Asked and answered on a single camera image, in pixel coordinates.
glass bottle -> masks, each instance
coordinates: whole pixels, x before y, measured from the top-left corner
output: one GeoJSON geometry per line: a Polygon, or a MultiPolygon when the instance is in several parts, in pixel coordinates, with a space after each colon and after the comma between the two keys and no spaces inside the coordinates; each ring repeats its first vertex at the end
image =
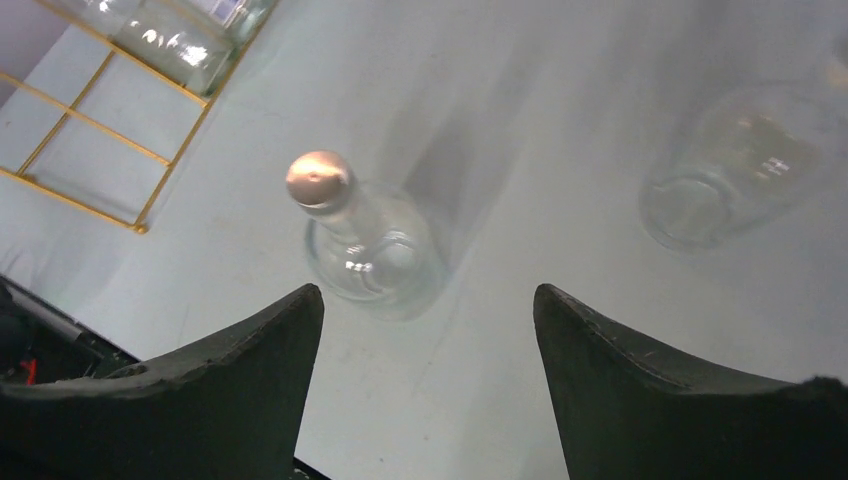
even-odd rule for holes
{"type": "Polygon", "coordinates": [[[386,320],[410,319],[432,303],[441,290],[443,264],[409,197],[359,183],[329,151],[298,158],[286,183],[311,216],[310,266],[336,294],[386,320]]]}
{"type": "Polygon", "coordinates": [[[209,96],[238,53],[220,24],[184,0],[49,0],[187,90],[209,96]]]}
{"type": "Polygon", "coordinates": [[[247,43],[278,0],[188,0],[222,25],[239,47],[247,43]]]}
{"type": "Polygon", "coordinates": [[[697,251],[773,219],[842,172],[846,117],[846,41],[806,81],[731,92],[648,173],[639,198],[645,228],[666,247],[697,251]]]}

copper bottle cap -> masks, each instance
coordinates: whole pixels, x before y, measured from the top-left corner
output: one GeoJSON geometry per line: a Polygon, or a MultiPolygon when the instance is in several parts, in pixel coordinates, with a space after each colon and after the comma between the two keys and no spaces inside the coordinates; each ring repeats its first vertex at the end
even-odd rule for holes
{"type": "Polygon", "coordinates": [[[289,194],[308,211],[340,206],[347,200],[354,181],[347,162],[328,150],[301,155],[286,175],[289,194]]]}

clear glass bottle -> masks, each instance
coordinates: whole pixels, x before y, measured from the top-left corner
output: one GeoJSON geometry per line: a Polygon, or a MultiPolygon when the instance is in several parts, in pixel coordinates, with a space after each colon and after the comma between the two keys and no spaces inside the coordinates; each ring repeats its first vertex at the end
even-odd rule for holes
{"type": "Polygon", "coordinates": [[[359,183],[347,163],[329,151],[298,158],[286,183],[311,216],[310,265],[336,294],[385,320],[410,319],[434,301],[444,267],[408,196],[359,183]]]}
{"type": "Polygon", "coordinates": [[[640,193],[662,245],[718,246],[765,223],[842,173],[848,162],[848,42],[803,82],[740,88],[695,122],[640,193]]]}
{"type": "Polygon", "coordinates": [[[49,0],[178,85],[217,89],[238,49],[224,27],[184,0],[49,0]]]}
{"type": "Polygon", "coordinates": [[[278,0],[188,0],[223,25],[239,47],[247,43],[278,0]]]}

bottle label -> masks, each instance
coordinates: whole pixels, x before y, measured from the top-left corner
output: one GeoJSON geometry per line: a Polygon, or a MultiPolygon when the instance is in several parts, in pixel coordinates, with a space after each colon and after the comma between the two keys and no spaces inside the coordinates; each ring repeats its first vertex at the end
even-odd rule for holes
{"type": "Polygon", "coordinates": [[[245,0],[191,0],[195,5],[208,12],[216,22],[229,26],[245,0]]]}

gold wire rack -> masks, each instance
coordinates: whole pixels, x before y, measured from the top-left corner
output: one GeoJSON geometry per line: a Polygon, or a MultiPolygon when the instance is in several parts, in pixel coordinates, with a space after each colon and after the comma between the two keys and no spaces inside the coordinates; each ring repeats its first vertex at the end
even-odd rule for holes
{"type": "MultiPolygon", "coordinates": [[[[273,9],[276,8],[276,6],[278,5],[279,2],[273,3],[273,5],[270,8],[271,11],[268,12],[268,14],[265,16],[265,18],[261,21],[261,23],[257,26],[255,31],[253,32],[253,35],[247,40],[247,42],[245,42],[244,46],[240,49],[238,56],[233,61],[233,64],[230,67],[230,70],[224,75],[223,79],[221,80],[220,85],[215,90],[215,92],[209,98],[203,98],[203,97],[200,97],[200,96],[190,92],[184,86],[179,85],[179,84],[175,83],[174,81],[170,80],[169,78],[165,77],[164,75],[162,75],[161,73],[159,73],[158,71],[156,71],[155,69],[153,69],[152,67],[147,65],[146,63],[144,63],[143,61],[141,61],[138,58],[136,58],[135,56],[133,56],[131,53],[127,52],[126,50],[124,50],[120,46],[114,44],[112,41],[109,40],[109,38],[105,37],[104,35],[100,34],[97,31],[93,30],[92,28],[86,26],[84,23],[78,21],[73,16],[67,14],[64,10],[57,8],[56,6],[50,4],[48,2],[48,0],[34,0],[34,1],[36,3],[38,3],[39,5],[41,5],[42,7],[44,7],[45,9],[51,11],[55,15],[61,17],[66,22],[70,23],[71,25],[76,26],[77,28],[79,28],[80,30],[91,35],[93,38],[97,39],[101,43],[104,43],[106,46],[109,47],[110,51],[106,55],[106,58],[103,60],[103,62],[100,64],[100,66],[97,68],[97,70],[94,72],[94,74],[91,76],[91,78],[88,80],[88,83],[86,83],[86,85],[83,87],[83,89],[80,91],[80,93],[74,99],[74,101],[71,102],[69,105],[66,105],[66,104],[60,102],[56,98],[52,97],[51,95],[45,93],[44,91],[42,91],[38,88],[35,88],[31,85],[26,84],[24,81],[21,81],[17,78],[14,78],[13,76],[7,74],[6,72],[0,71],[0,81],[8,82],[8,83],[12,84],[13,86],[15,86],[16,88],[18,88],[19,90],[24,90],[27,93],[30,93],[30,94],[34,95],[35,97],[39,98],[40,100],[44,101],[45,103],[48,103],[48,104],[50,104],[50,105],[52,105],[52,106],[54,106],[54,107],[56,107],[56,108],[58,108],[62,111],[62,115],[61,115],[61,117],[59,117],[59,120],[55,123],[55,125],[53,125],[53,128],[51,128],[50,131],[47,132],[47,135],[41,140],[41,142],[38,144],[38,146],[36,146],[35,150],[32,151],[32,153],[27,157],[27,159],[24,161],[24,163],[21,164],[21,166],[17,170],[12,170],[12,169],[8,169],[8,168],[0,167],[0,174],[2,174],[3,176],[6,176],[6,177],[12,178],[14,180],[17,180],[17,181],[19,181],[19,182],[21,182],[25,185],[28,185],[28,186],[38,190],[41,193],[44,193],[44,194],[46,194],[50,197],[56,198],[56,199],[58,199],[62,202],[65,202],[67,204],[73,205],[74,207],[77,207],[77,208],[84,210],[84,211],[86,211],[86,212],[88,212],[92,215],[100,217],[100,218],[102,218],[102,219],[104,219],[108,222],[111,222],[113,224],[119,225],[119,226],[124,227],[124,228],[128,228],[128,229],[130,229],[130,230],[132,230],[136,233],[139,233],[139,234],[147,233],[147,231],[149,230],[149,225],[148,225],[148,222],[147,222],[148,216],[150,215],[150,210],[153,208],[153,205],[156,202],[156,199],[159,198],[159,195],[162,193],[162,189],[165,187],[165,184],[167,183],[168,179],[171,177],[171,174],[174,173],[174,169],[177,167],[177,164],[183,158],[183,155],[185,155],[185,152],[188,149],[189,144],[191,144],[191,141],[194,139],[194,136],[197,134],[197,132],[200,129],[200,126],[203,123],[203,121],[206,120],[206,117],[209,115],[209,111],[215,105],[215,102],[218,100],[218,97],[220,96],[221,91],[224,89],[224,87],[226,87],[227,83],[230,81],[230,78],[232,77],[233,72],[236,70],[238,65],[241,63],[241,60],[244,58],[245,53],[250,48],[250,46],[253,44],[253,41],[256,39],[256,36],[259,34],[259,32],[265,26],[265,23],[268,21],[268,19],[273,14],[273,9]],[[94,88],[94,86],[97,84],[97,81],[103,75],[103,72],[105,72],[106,69],[109,67],[109,65],[112,63],[112,61],[114,60],[116,55],[121,55],[122,57],[127,58],[131,62],[133,62],[136,65],[138,65],[139,67],[141,67],[147,73],[155,76],[156,78],[160,79],[161,81],[165,82],[166,84],[168,84],[172,88],[176,89],[177,91],[179,91],[180,93],[182,93],[183,95],[185,95],[186,97],[191,99],[192,101],[196,102],[202,108],[200,114],[197,116],[197,119],[194,122],[194,125],[191,127],[191,129],[188,132],[188,135],[186,135],[185,139],[180,144],[179,148],[177,149],[176,153],[174,154],[174,156],[172,158],[166,158],[162,155],[159,155],[158,153],[154,152],[153,150],[151,150],[151,149],[139,144],[138,142],[118,133],[117,131],[113,130],[112,128],[107,127],[106,125],[98,122],[97,120],[95,120],[95,119],[91,118],[90,116],[88,116],[84,113],[81,113],[80,111],[77,110],[79,108],[80,104],[83,102],[83,100],[85,100],[85,98],[88,96],[88,94],[94,88]],[[82,122],[87,123],[88,125],[96,128],[97,130],[103,132],[104,134],[115,138],[116,140],[126,144],[127,146],[135,149],[136,151],[144,154],[147,157],[150,157],[153,160],[158,161],[159,163],[161,163],[162,165],[165,166],[165,171],[162,174],[161,178],[159,179],[159,182],[154,187],[152,193],[148,197],[147,201],[144,203],[144,206],[141,208],[140,213],[138,214],[138,216],[134,220],[127,221],[125,219],[120,218],[117,215],[113,215],[111,213],[104,211],[101,208],[93,206],[93,205],[91,205],[91,204],[89,204],[89,203],[87,203],[87,202],[85,202],[81,199],[74,198],[71,195],[62,193],[62,192],[60,192],[60,191],[58,191],[58,190],[56,190],[52,187],[49,187],[49,186],[44,185],[42,183],[39,183],[38,180],[36,179],[36,177],[31,174],[30,169],[33,166],[33,164],[36,162],[36,160],[38,160],[39,155],[42,153],[42,151],[45,149],[45,147],[47,147],[47,145],[50,143],[50,141],[53,140],[56,137],[56,135],[62,130],[62,127],[68,122],[68,120],[70,118],[81,120],[82,122]]],[[[171,3],[171,0],[162,0],[162,1],[171,3]]]]}

